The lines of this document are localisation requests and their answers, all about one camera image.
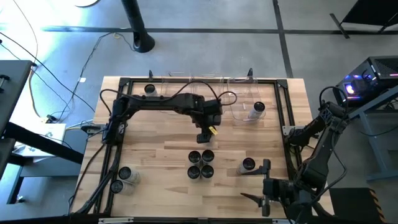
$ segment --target yellow object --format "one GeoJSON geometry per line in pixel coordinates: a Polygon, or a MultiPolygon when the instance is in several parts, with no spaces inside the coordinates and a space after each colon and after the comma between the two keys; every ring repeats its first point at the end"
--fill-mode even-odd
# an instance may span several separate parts
{"type": "Polygon", "coordinates": [[[217,131],[214,127],[212,127],[212,126],[209,127],[209,130],[210,130],[214,135],[217,135],[217,134],[218,134],[218,131],[217,131]]]}

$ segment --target desk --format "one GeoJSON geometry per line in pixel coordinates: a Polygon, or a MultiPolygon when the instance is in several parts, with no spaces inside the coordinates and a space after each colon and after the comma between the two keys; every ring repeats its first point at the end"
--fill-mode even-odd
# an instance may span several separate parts
{"type": "MultiPolygon", "coordinates": [[[[104,77],[102,89],[117,90],[120,77],[104,77]]],[[[289,93],[296,125],[306,125],[312,120],[304,81],[289,79],[289,93]]],[[[135,83],[133,94],[143,95],[147,83],[135,83]]],[[[154,83],[160,92],[160,83],[154,83]]],[[[182,84],[174,84],[177,91],[182,84]]],[[[214,217],[261,218],[261,209],[240,195],[262,195],[262,176],[237,176],[236,168],[245,157],[252,157],[257,164],[263,158],[271,160],[271,177],[287,179],[282,138],[272,85],[259,85],[261,100],[266,104],[266,116],[256,124],[236,123],[228,106],[224,106],[219,134],[213,145],[215,175],[211,182],[191,183],[187,177],[188,153],[202,152],[204,146],[196,143],[200,132],[188,116],[171,115],[166,111],[139,111],[129,121],[124,136],[120,167],[129,166],[141,174],[141,183],[132,196],[115,195],[111,216],[128,217],[214,217]]],[[[205,98],[211,96],[209,90],[205,98]]],[[[105,102],[111,106],[116,94],[104,92],[105,102]]],[[[99,100],[95,123],[108,122],[109,114],[99,100]]],[[[92,155],[101,146],[101,136],[89,140],[81,172],[92,155]]],[[[311,154],[305,149],[303,159],[311,154]]],[[[104,151],[93,160],[81,182],[72,211],[78,210],[92,194],[100,179],[104,151]]],[[[105,188],[101,212],[106,204],[109,187],[105,188]]],[[[325,210],[333,213],[330,196],[320,200],[325,210]]],[[[284,218],[282,207],[271,202],[270,218],[284,218]]]]}

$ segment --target wire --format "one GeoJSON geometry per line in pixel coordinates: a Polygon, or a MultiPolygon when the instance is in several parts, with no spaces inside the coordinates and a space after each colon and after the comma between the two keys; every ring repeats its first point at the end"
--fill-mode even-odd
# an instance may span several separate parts
{"type": "Polygon", "coordinates": [[[306,145],[307,147],[309,147],[310,149],[313,149],[313,150],[315,150],[315,148],[314,147],[312,147],[312,146],[309,146],[309,145],[306,145]]]}
{"type": "Polygon", "coordinates": [[[235,96],[235,100],[232,103],[227,103],[227,104],[221,104],[223,106],[231,106],[232,104],[236,103],[238,100],[238,96],[236,95],[236,93],[232,92],[232,91],[225,91],[222,94],[218,95],[218,99],[221,98],[222,95],[226,94],[226,93],[232,93],[235,96]]]}
{"type": "Polygon", "coordinates": [[[104,147],[105,147],[105,144],[103,144],[103,145],[94,153],[93,157],[91,157],[91,159],[88,161],[88,163],[87,163],[87,165],[86,165],[86,167],[85,167],[83,173],[81,174],[81,177],[80,177],[79,181],[77,182],[76,189],[75,189],[73,195],[68,199],[68,215],[70,214],[70,209],[71,209],[71,206],[72,206],[72,204],[73,204],[73,201],[75,200],[77,191],[78,191],[78,189],[79,189],[79,187],[80,187],[81,180],[83,180],[83,178],[84,178],[84,176],[85,176],[85,174],[86,174],[86,172],[87,172],[87,170],[88,170],[90,164],[94,161],[94,158],[98,155],[98,153],[100,153],[100,152],[102,151],[102,149],[103,149],[104,147]]]}
{"type": "MultiPolygon", "coordinates": [[[[35,37],[35,42],[36,42],[36,54],[35,54],[35,57],[34,57],[35,59],[34,59],[33,63],[36,63],[37,54],[39,53],[39,44],[37,43],[37,37],[36,37],[35,30],[33,30],[32,24],[30,24],[29,20],[26,18],[24,12],[23,12],[22,9],[19,7],[19,5],[15,2],[15,0],[12,0],[12,1],[14,1],[15,5],[18,7],[18,9],[19,9],[19,11],[21,12],[21,14],[24,16],[26,22],[28,23],[28,25],[29,25],[29,27],[30,27],[32,33],[33,33],[33,36],[35,37]]],[[[28,78],[29,93],[30,93],[30,98],[32,99],[32,107],[33,107],[33,110],[34,110],[36,116],[40,117],[39,113],[37,112],[36,106],[35,106],[35,100],[34,100],[34,98],[33,98],[33,92],[32,92],[32,76],[33,76],[33,75],[30,74],[30,75],[29,75],[29,78],[28,78]]]]}
{"type": "MultiPolygon", "coordinates": [[[[10,54],[12,54],[16,59],[18,59],[18,60],[20,60],[20,58],[19,57],[17,57],[16,55],[14,55],[7,47],[5,47],[3,44],[0,44],[2,47],[4,47],[6,50],[8,50],[8,52],[10,52],[10,54]]],[[[43,81],[43,83],[44,83],[44,85],[45,86],[47,86],[51,91],[53,91],[65,104],[67,104],[67,102],[53,89],[53,88],[51,88],[44,80],[43,80],[43,78],[39,75],[39,74],[37,74],[36,73],[36,71],[34,71],[33,69],[31,69],[31,71],[33,72],[33,74],[35,74],[35,75],[37,75],[37,77],[40,79],[40,80],[42,80],[43,81]]],[[[38,116],[38,117],[40,117],[39,116],[39,114],[38,114],[38,112],[36,111],[36,107],[35,107],[35,103],[34,103],[34,98],[33,98],[33,93],[32,93],[32,87],[31,87],[31,85],[30,85],[30,82],[29,82],[29,90],[30,90],[30,97],[32,98],[32,106],[33,106],[33,110],[35,111],[35,113],[36,113],[36,115],[38,116]]]]}
{"type": "MultiPolygon", "coordinates": [[[[75,88],[73,89],[73,93],[76,93],[77,88],[78,88],[79,83],[80,83],[80,79],[83,77],[83,73],[84,73],[84,71],[85,71],[86,68],[87,68],[88,62],[89,62],[90,59],[93,57],[94,51],[98,48],[98,46],[99,46],[99,44],[100,44],[102,38],[104,38],[104,37],[106,37],[107,35],[110,35],[110,34],[117,34],[117,35],[123,37],[123,40],[129,45],[130,50],[132,50],[132,51],[135,52],[135,50],[132,48],[131,44],[126,40],[126,38],[125,38],[122,34],[120,34],[120,33],[109,32],[109,33],[107,33],[107,34],[105,34],[105,35],[102,35],[101,37],[98,38],[97,42],[95,43],[93,49],[91,50],[91,53],[89,54],[89,56],[88,56],[88,58],[87,58],[87,60],[86,60],[86,63],[84,64],[83,68],[81,69],[80,76],[79,76],[79,80],[76,82],[75,88]]],[[[73,95],[72,95],[72,97],[70,98],[70,100],[68,101],[67,106],[69,105],[69,103],[71,102],[72,99],[73,99],[73,95]]],[[[58,119],[59,121],[61,121],[61,118],[62,118],[62,116],[63,116],[63,114],[64,114],[66,108],[67,108],[67,107],[64,107],[63,111],[61,112],[61,115],[60,115],[60,117],[59,117],[59,119],[58,119]]]]}
{"type": "Polygon", "coordinates": [[[363,135],[366,135],[366,136],[369,136],[369,137],[375,137],[375,136],[379,136],[379,135],[382,135],[382,134],[387,134],[387,133],[389,133],[389,132],[391,132],[391,131],[393,131],[393,130],[395,130],[397,128],[398,128],[398,126],[395,126],[395,127],[391,128],[390,130],[383,131],[382,133],[379,133],[379,134],[367,134],[367,133],[364,133],[362,131],[360,131],[359,133],[361,133],[363,135]]]}
{"type": "Polygon", "coordinates": [[[61,141],[62,143],[66,144],[70,149],[72,149],[72,147],[70,147],[70,145],[69,145],[67,142],[65,142],[64,140],[59,140],[59,139],[56,139],[56,138],[51,138],[51,137],[48,137],[48,136],[46,136],[46,135],[44,135],[44,134],[38,134],[38,135],[41,135],[41,136],[43,136],[43,137],[46,137],[46,138],[49,138],[49,139],[53,139],[53,140],[56,140],[56,141],[61,141]]]}
{"type": "MultiPolygon", "coordinates": [[[[217,96],[217,94],[216,94],[216,92],[214,91],[214,89],[213,89],[208,83],[206,83],[206,82],[204,82],[204,81],[201,81],[201,80],[193,80],[193,81],[190,81],[190,82],[186,83],[183,87],[181,87],[181,89],[179,89],[179,91],[177,91],[176,93],[174,93],[174,95],[172,95],[170,98],[167,98],[166,100],[161,100],[160,102],[166,102],[166,101],[172,100],[172,99],[175,98],[185,87],[189,86],[189,85],[192,84],[192,83],[197,83],[197,82],[198,82],[198,83],[203,83],[203,84],[205,84],[207,87],[209,87],[209,89],[210,89],[211,92],[214,94],[214,96],[215,96],[215,98],[216,98],[217,100],[219,100],[219,99],[220,99],[220,96],[224,95],[225,93],[232,93],[232,94],[235,96],[235,100],[234,100],[232,103],[226,104],[226,105],[223,105],[223,106],[232,105],[232,104],[234,104],[234,103],[238,100],[238,97],[237,97],[236,94],[235,94],[234,92],[232,92],[232,91],[225,91],[225,92],[223,92],[222,94],[220,94],[219,96],[217,96]]],[[[137,97],[133,97],[133,96],[131,96],[131,95],[124,94],[124,93],[122,93],[122,92],[120,92],[120,91],[117,91],[117,90],[112,90],[112,89],[104,89],[104,90],[101,90],[100,93],[99,93],[99,98],[100,98],[100,100],[104,103],[106,109],[109,111],[109,115],[111,115],[112,112],[111,112],[109,106],[106,104],[106,102],[104,101],[104,99],[103,99],[103,97],[102,97],[102,93],[105,92],[105,91],[111,91],[111,92],[114,92],[114,93],[119,93],[119,94],[122,95],[122,96],[126,96],[126,97],[128,97],[128,98],[131,98],[131,99],[134,99],[134,100],[137,100],[137,101],[145,101],[145,100],[143,100],[143,99],[140,99],[140,98],[137,98],[137,97]]]]}
{"type": "Polygon", "coordinates": [[[84,102],[88,107],[90,107],[91,110],[94,110],[94,108],[92,106],[90,106],[85,100],[83,100],[80,96],[78,96],[77,94],[75,94],[74,92],[72,92],[68,87],[66,87],[39,59],[37,59],[35,56],[33,56],[28,50],[26,50],[21,44],[18,44],[15,40],[11,39],[10,37],[8,37],[6,34],[3,34],[2,32],[0,32],[1,35],[5,36],[7,39],[13,41],[15,44],[17,44],[20,48],[24,49],[28,54],[30,54],[30,56],[34,57],[36,59],[36,61],[38,61],[50,74],[51,76],[54,77],[54,79],[56,79],[56,81],[61,84],[61,86],[63,86],[65,89],[67,89],[70,93],[72,93],[74,96],[76,96],[77,98],[79,98],[82,102],[84,102]]]}
{"type": "Polygon", "coordinates": [[[323,94],[323,92],[325,91],[325,90],[327,90],[327,89],[330,89],[330,88],[332,88],[332,89],[336,89],[336,90],[338,90],[338,91],[340,91],[342,94],[343,94],[343,96],[344,96],[344,99],[345,99],[345,102],[346,102],[346,110],[345,110],[345,113],[347,113],[348,112],[348,98],[347,98],[347,94],[343,91],[343,90],[341,90],[341,89],[339,89],[339,88],[337,88],[337,87],[335,87],[335,86],[328,86],[328,87],[326,87],[326,88],[324,88],[322,91],[321,91],[321,93],[319,94],[319,106],[321,106],[322,105],[322,94],[323,94]]]}

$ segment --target gray floor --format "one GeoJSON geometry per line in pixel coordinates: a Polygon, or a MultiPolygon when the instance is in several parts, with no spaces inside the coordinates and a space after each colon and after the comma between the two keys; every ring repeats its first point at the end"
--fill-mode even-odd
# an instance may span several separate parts
{"type": "MultiPolygon", "coordinates": [[[[77,8],[68,1],[16,0],[35,28],[41,59],[66,86],[73,88],[88,54],[101,33],[41,32],[42,26],[128,27],[119,1],[100,0],[88,8],[77,8]]],[[[354,5],[354,0],[279,0],[285,29],[336,30],[329,17],[333,12],[341,20],[354,5]]],[[[232,28],[276,29],[272,0],[139,0],[142,16],[150,28],[232,28]]],[[[34,39],[29,27],[12,1],[0,3],[0,21],[8,24],[2,32],[15,38],[31,52],[34,39]]],[[[347,29],[379,27],[344,24],[347,29]]],[[[132,35],[125,34],[128,41],[132,35]]],[[[239,77],[254,69],[257,77],[286,77],[278,34],[151,34],[155,49],[146,54],[131,52],[125,42],[105,37],[87,66],[77,93],[95,106],[102,77],[105,75],[155,75],[167,72],[219,73],[239,77]]],[[[293,76],[303,78],[313,116],[317,114],[318,94],[324,86],[338,83],[366,57],[397,55],[398,35],[286,35],[287,50],[293,76]]],[[[18,46],[4,40],[21,58],[29,58],[18,46]]],[[[0,59],[13,59],[0,48],[0,59]]],[[[70,94],[44,69],[38,74],[53,86],[65,100],[70,94]]],[[[33,78],[36,105],[41,116],[62,110],[64,104],[37,78],[33,78]]],[[[24,90],[20,101],[28,98],[24,90]]],[[[73,112],[64,120],[67,124],[91,119],[93,112],[75,99],[73,112]]],[[[23,108],[17,107],[16,114],[23,108]]],[[[376,127],[382,131],[394,126],[395,117],[383,117],[376,127]]],[[[371,187],[380,199],[387,221],[398,222],[398,181],[383,180],[367,183],[365,176],[377,170],[367,139],[358,133],[362,127],[353,122],[342,135],[336,150],[348,167],[348,175],[336,187],[371,187]]],[[[392,139],[395,133],[384,138],[392,139]]],[[[329,182],[341,174],[334,157],[330,163],[329,182]]],[[[63,215],[67,199],[72,194],[76,178],[26,179],[21,194],[28,202],[5,205],[11,181],[17,168],[8,166],[0,181],[0,219],[63,215]]]]}

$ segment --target metal pole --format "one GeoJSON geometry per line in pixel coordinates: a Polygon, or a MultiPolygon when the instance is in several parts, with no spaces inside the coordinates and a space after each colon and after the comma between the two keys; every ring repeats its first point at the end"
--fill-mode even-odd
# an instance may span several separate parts
{"type": "Polygon", "coordinates": [[[137,0],[122,0],[122,4],[133,30],[134,50],[139,53],[146,53],[152,50],[155,46],[155,40],[145,29],[137,0]]]}

